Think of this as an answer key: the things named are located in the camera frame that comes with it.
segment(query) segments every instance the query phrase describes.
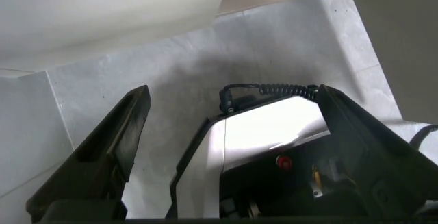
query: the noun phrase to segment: black cable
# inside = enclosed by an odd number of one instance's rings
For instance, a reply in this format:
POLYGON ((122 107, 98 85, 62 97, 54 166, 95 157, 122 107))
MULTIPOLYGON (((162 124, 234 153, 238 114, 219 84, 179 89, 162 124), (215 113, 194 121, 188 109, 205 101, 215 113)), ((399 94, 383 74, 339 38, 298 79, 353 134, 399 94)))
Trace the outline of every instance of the black cable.
POLYGON ((224 87, 224 90, 231 88, 260 88, 260 84, 229 84, 224 87))
POLYGON ((318 91, 316 85, 306 87, 294 84, 229 84, 219 92, 219 108, 225 114, 235 112, 236 108, 230 91, 231 88, 258 88, 261 95, 304 97, 310 101, 315 101, 316 92, 318 91))
POLYGON ((416 135, 414 135, 414 137, 412 137, 411 141, 409 142, 409 144, 414 148, 414 149, 419 149, 420 145, 422 144, 423 140, 431 133, 431 132, 435 132, 438 130, 438 125, 427 125, 423 128, 421 128, 420 131, 418 131, 416 133, 416 135))

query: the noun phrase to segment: white wall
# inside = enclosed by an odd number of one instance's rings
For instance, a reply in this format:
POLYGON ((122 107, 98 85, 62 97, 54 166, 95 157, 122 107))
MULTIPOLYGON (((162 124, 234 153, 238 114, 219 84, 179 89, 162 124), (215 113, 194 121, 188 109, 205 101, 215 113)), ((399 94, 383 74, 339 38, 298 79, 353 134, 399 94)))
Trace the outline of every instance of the white wall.
POLYGON ((0 77, 0 223, 30 223, 25 203, 73 147, 47 73, 0 77))
POLYGON ((0 0, 0 74, 42 71, 203 27, 220 1, 0 0))

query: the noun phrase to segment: red button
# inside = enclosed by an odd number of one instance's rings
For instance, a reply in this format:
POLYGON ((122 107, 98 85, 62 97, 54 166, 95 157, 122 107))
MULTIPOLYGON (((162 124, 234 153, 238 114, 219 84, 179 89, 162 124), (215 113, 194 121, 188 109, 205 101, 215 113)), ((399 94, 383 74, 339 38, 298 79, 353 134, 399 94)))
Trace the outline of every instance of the red button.
POLYGON ((279 166, 280 169, 283 169, 284 171, 289 171, 292 169, 292 159, 288 156, 279 155, 276 158, 276 164, 279 166))

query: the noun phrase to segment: marble floor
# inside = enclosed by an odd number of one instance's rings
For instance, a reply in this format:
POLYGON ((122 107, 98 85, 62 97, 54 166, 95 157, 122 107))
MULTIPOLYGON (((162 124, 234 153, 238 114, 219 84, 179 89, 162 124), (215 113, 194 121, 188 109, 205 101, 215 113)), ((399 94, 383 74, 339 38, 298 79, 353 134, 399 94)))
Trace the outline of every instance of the marble floor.
MULTIPOLYGON (((147 84, 152 106, 123 200, 129 218, 160 218, 175 166, 227 84, 327 84, 405 140, 401 119, 353 0, 291 0, 217 18, 211 27, 47 72, 76 148, 126 92, 147 84)), ((438 163, 428 138, 420 149, 438 163)))

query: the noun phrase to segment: coiled cable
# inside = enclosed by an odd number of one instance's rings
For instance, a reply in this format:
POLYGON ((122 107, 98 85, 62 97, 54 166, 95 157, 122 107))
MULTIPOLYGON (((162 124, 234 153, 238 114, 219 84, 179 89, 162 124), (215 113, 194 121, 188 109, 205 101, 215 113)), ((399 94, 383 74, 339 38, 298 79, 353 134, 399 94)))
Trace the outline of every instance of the coiled cable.
POLYGON ((295 84, 229 84, 224 91, 230 88, 258 88, 261 95, 276 95, 279 97, 304 97, 315 101, 318 87, 316 85, 301 86, 295 84))

